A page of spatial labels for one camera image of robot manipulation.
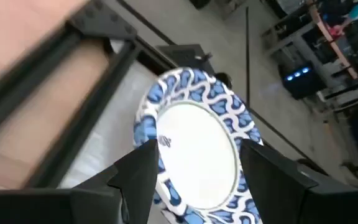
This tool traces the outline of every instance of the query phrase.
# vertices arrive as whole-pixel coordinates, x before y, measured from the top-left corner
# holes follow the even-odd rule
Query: paper plate
[[[134,144],[158,140],[154,203],[171,223],[259,222],[239,160],[242,138],[262,144],[242,101],[207,73],[178,68],[151,87]]]

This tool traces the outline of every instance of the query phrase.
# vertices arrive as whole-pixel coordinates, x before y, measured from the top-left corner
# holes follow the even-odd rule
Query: blue led light
[[[308,68],[308,67],[302,69],[302,72],[303,72],[303,73],[306,73],[306,72],[308,72],[308,71],[309,71],[309,68]]]

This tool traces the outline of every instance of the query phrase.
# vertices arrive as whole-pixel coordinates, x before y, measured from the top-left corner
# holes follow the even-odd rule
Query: floor
[[[341,130],[323,124],[322,117],[312,115],[302,101],[291,98],[280,83],[277,65],[263,54],[259,34],[275,19],[259,1],[248,0],[244,7],[225,21],[213,3],[197,11],[187,0],[126,1],[177,44],[201,44],[205,52],[211,52],[211,64],[215,71],[230,74],[233,89],[242,99],[246,99],[247,93],[245,21],[248,7],[251,93],[248,103],[328,174],[339,181],[346,181],[339,165],[348,157],[345,150],[348,142]],[[107,0],[107,3],[135,26],[148,43],[166,44],[117,2]],[[132,66],[60,187],[79,184],[133,150],[132,128],[127,124],[133,122],[138,102],[154,80],[154,76],[143,66],[138,63]],[[121,100],[128,100],[130,104],[125,108],[117,107]],[[262,121],[255,117],[254,121],[262,137],[276,150],[290,159],[302,158]],[[152,207],[149,223],[167,221],[158,209]]]

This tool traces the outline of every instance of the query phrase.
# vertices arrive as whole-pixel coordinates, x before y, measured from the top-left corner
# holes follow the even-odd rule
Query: blue wavy pattern
[[[180,100],[187,100],[185,99],[184,91],[187,91],[188,93],[188,99],[193,100],[195,102],[202,103],[205,101],[203,99],[204,92],[206,91],[206,87],[209,87],[209,92],[206,95],[206,98],[209,101],[212,101],[212,103],[208,103],[209,108],[214,111],[218,116],[225,115],[227,117],[228,111],[226,109],[226,106],[228,104],[227,98],[217,99],[214,101],[214,99],[217,96],[220,96],[222,94],[226,94],[223,84],[219,81],[216,82],[209,82],[208,74],[205,72],[199,71],[199,70],[190,70],[190,69],[184,69],[180,73],[180,78],[177,79],[176,76],[173,73],[168,73],[165,75],[162,75],[161,80],[166,84],[165,91],[163,90],[162,86],[160,86],[158,83],[154,84],[150,91],[147,94],[147,97],[145,100],[147,100],[151,104],[158,104],[157,112],[164,108],[165,106],[169,105],[170,103],[174,101],[180,101]],[[240,98],[236,95],[229,95],[231,97],[231,105],[230,107],[233,110],[238,111],[243,103]],[[141,103],[140,110],[143,111],[146,109],[147,105],[146,103]],[[237,116],[237,119],[239,120],[238,127],[243,128],[248,126],[252,122],[252,118],[247,110],[238,111],[237,114],[234,114],[233,116]],[[233,120],[231,118],[226,118],[221,120],[223,124],[226,125],[228,130],[230,130],[230,133],[235,133],[237,127],[233,124]],[[250,131],[246,132],[246,134],[249,136],[250,139],[260,142],[260,134],[257,128],[252,128]],[[134,125],[134,142],[135,147],[140,146],[141,144],[145,143],[149,139],[156,139],[157,138],[157,130],[156,130],[156,118],[154,118],[151,115],[148,114],[141,114],[140,120],[135,122]],[[236,143],[237,150],[240,150],[241,147],[241,140],[242,138],[236,137],[233,139]],[[165,166],[163,164],[163,160],[161,160],[161,157],[158,160],[158,173],[163,174],[165,173]],[[174,207],[182,206],[182,203],[184,203],[178,194],[178,192],[175,190],[172,182],[170,179],[167,179],[163,181],[164,186],[169,191],[169,202],[165,202],[161,199],[161,197],[156,193],[153,197],[153,201],[156,204],[165,205],[170,204]],[[244,173],[242,170],[239,172],[239,185],[237,186],[237,190],[233,196],[233,198],[228,201],[226,205],[221,207],[221,209],[217,209],[215,211],[209,212],[202,215],[201,212],[192,209],[188,205],[186,205],[185,212],[182,214],[177,214],[169,211],[167,207],[163,208],[164,210],[171,212],[175,218],[176,223],[189,223],[189,224],[204,224],[212,222],[214,224],[228,224],[233,223],[233,210],[239,209],[240,201],[244,196],[241,196],[244,192],[248,191],[248,185],[246,183]],[[236,220],[236,222],[241,222],[242,224],[251,224],[252,221],[249,218],[249,216],[254,217],[255,222],[259,220],[259,213],[256,209],[255,203],[252,200],[252,198],[249,198],[246,201],[246,209],[245,210],[238,210],[241,214],[246,213],[247,215],[240,216],[240,220]]]

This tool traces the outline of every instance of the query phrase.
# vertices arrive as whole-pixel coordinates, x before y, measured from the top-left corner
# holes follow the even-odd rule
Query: white plate center
[[[228,198],[236,182],[236,150],[215,116],[193,104],[173,105],[158,115],[157,137],[165,169],[185,203],[206,209]]]

